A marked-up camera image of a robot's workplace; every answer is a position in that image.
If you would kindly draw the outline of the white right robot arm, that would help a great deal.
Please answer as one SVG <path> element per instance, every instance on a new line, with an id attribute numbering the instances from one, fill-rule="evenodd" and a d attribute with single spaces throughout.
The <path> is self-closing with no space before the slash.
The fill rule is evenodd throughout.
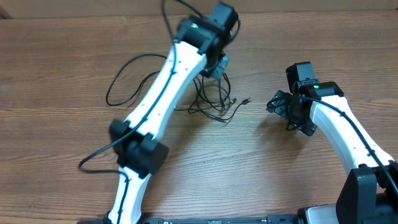
<path id="1" fill-rule="evenodd" d="M 397 223 L 397 161 L 356 119 L 341 88 L 320 82 L 310 62 L 289 66 L 289 91 L 279 90 L 267 110 L 288 121 L 288 131 L 312 136 L 320 129 L 347 178 L 334 204 L 300 208 L 295 215 L 269 215 L 268 223 Z"/>

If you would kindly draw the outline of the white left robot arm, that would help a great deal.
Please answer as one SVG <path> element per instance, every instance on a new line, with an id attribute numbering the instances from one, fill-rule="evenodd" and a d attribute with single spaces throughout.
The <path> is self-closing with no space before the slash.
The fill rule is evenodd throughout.
<path id="1" fill-rule="evenodd" d="M 219 80 L 229 58 L 223 49 L 233 40 L 238 23 L 233 6 L 219 2 L 211 14 L 189 16 L 178 25 L 164 66 L 142 101 L 124 121 L 109 127 L 116 142 L 119 185 L 105 223 L 137 223 L 147 184 L 167 158 L 169 149 L 160 142 L 176 104 L 198 75 Z"/>

